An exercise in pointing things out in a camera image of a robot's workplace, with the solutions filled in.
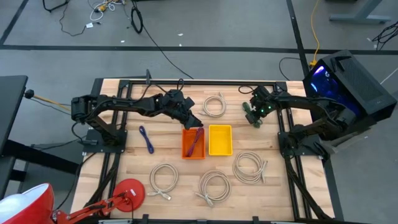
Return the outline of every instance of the red lamp shade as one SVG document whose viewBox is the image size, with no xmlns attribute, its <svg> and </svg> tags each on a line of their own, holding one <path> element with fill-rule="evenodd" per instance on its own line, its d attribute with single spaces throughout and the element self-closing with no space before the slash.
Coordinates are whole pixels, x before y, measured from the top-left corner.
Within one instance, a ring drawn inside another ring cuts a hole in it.
<svg viewBox="0 0 398 224">
<path fill-rule="evenodd" d="M 50 184 L 40 184 L 22 194 L 0 201 L 0 223 L 50 224 L 54 193 Z"/>
</svg>

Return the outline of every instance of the red lamp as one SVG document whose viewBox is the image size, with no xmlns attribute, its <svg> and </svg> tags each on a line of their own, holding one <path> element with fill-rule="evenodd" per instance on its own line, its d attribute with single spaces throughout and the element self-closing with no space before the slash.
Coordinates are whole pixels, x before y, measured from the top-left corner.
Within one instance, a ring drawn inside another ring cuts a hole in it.
<svg viewBox="0 0 398 224">
<path fill-rule="evenodd" d="M 71 224 L 99 211 L 105 215 L 115 208 L 122 212 L 131 212 L 141 206 L 144 198 L 143 184 L 136 179 L 126 179 L 116 186 L 113 197 L 68 215 L 61 210 L 53 212 L 52 187 L 50 184 L 41 184 L 22 194 L 10 195 L 1 200 L 0 223 Z"/>
<path fill-rule="evenodd" d="M 50 184 L 40 184 L 0 201 L 0 223 L 53 224 L 54 194 Z"/>
</svg>

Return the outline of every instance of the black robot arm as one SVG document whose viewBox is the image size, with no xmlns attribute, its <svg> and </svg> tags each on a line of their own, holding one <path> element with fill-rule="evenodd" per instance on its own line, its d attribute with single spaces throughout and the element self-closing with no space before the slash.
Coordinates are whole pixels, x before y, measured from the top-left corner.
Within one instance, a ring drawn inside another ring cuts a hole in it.
<svg viewBox="0 0 398 224">
<path fill-rule="evenodd" d="M 302 139 L 314 134 L 319 134 L 325 140 L 336 139 L 345 135 L 345 131 L 356 119 L 350 109 L 330 98 L 292 96 L 286 91 L 269 93 L 264 86 L 258 86 L 252 95 L 250 104 L 253 109 L 246 115 L 250 124 L 265 118 L 276 109 L 287 108 L 310 110 L 319 118 L 312 124 L 297 124 L 288 133 L 281 133 L 285 135 L 283 145 L 286 147 L 297 148 Z"/>
<path fill-rule="evenodd" d="M 190 129 L 203 126 L 190 110 L 194 104 L 191 98 L 184 98 L 180 90 L 170 90 L 165 95 L 159 93 L 138 100 L 106 95 L 85 95 L 72 99 L 72 120 L 82 124 L 87 123 L 97 130 L 105 145 L 117 146 L 119 137 L 116 126 L 106 124 L 98 116 L 101 112 L 106 110 L 131 111 L 147 117 L 154 117 L 162 113 L 179 120 L 185 129 Z"/>
</svg>

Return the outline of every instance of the orange bin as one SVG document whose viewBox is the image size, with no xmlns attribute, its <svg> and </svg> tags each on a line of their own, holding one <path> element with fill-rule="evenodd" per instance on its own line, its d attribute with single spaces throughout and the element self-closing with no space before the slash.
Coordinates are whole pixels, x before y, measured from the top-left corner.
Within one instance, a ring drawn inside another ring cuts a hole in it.
<svg viewBox="0 0 398 224">
<path fill-rule="evenodd" d="M 205 147 L 205 132 L 199 137 L 191 157 L 187 157 L 187 153 L 191 148 L 195 137 L 197 135 L 197 128 L 190 128 L 189 130 L 182 129 L 182 159 L 204 159 L 206 157 Z"/>
</svg>

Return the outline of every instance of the black table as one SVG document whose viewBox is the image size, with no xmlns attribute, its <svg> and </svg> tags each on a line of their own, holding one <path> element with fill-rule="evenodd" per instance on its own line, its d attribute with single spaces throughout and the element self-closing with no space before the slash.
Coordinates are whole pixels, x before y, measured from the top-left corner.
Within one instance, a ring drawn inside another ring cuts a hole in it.
<svg viewBox="0 0 398 224">
<path fill-rule="evenodd" d="M 75 174 L 78 164 L 8 139 L 25 92 L 27 76 L 0 77 L 0 199 L 9 180 L 23 182 L 26 172 L 14 170 L 16 159 Z"/>
</svg>

